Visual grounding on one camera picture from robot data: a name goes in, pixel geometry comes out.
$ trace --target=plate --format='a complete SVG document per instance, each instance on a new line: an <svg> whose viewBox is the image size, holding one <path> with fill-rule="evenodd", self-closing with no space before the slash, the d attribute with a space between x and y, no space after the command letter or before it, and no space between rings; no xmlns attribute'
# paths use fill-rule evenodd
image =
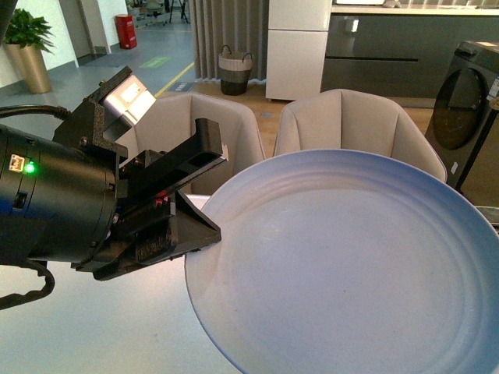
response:
<svg viewBox="0 0 499 374"><path fill-rule="evenodd" d="M499 370L499 237L387 157L307 150L226 182L222 240L186 257L199 321L251 373Z"/></svg>

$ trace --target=cable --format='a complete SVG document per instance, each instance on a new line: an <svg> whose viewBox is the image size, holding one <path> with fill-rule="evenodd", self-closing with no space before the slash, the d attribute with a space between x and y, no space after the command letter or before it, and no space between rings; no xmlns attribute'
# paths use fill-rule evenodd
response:
<svg viewBox="0 0 499 374"><path fill-rule="evenodd" d="M0 118L11 117L13 115L53 115L64 121L71 115L71 111L63 107L53 107L51 105L14 105L12 107L0 108Z"/></svg>
<svg viewBox="0 0 499 374"><path fill-rule="evenodd" d="M45 277L45 286L41 290L29 291L25 295L10 294L0 298L0 310L12 308L13 306L18 306L26 304L27 302L34 302L48 296L55 286L55 279L52 273L47 269L46 261L32 261L25 259L23 263L17 265L18 267L23 267L26 269L36 270L39 277Z"/></svg>

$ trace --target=white refrigerator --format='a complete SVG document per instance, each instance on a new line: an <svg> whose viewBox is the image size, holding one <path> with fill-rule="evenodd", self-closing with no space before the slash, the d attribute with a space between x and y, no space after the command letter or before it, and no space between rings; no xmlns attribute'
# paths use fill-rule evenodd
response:
<svg viewBox="0 0 499 374"><path fill-rule="evenodd" d="M296 100L320 92L331 0L270 0L267 99Z"/></svg>

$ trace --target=yellow floor line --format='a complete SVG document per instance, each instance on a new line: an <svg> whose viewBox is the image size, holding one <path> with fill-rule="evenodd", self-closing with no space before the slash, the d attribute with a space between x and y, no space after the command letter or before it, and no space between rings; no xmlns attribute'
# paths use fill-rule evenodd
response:
<svg viewBox="0 0 499 374"><path fill-rule="evenodd" d="M187 66L185 69L183 69L179 74L177 74L177 76L172 79L170 82L168 82L168 84L166 86L164 86L163 88L161 88L155 95L154 97L158 98L162 93L164 93L168 88L170 88L170 86L175 83L177 80L179 80L179 78L181 76L183 76L187 70L189 70L190 68L192 68L194 66L194 62L191 62L191 64L189 66Z"/></svg>

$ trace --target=green led light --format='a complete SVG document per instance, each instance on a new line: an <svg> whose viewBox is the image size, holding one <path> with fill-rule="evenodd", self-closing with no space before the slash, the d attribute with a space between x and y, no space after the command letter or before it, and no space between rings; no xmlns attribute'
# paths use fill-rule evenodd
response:
<svg viewBox="0 0 499 374"><path fill-rule="evenodd" d="M27 164L27 165L24 167L24 171L25 171L27 174L34 173L34 171L35 171L35 167L34 167L33 161L31 161L29 164Z"/></svg>

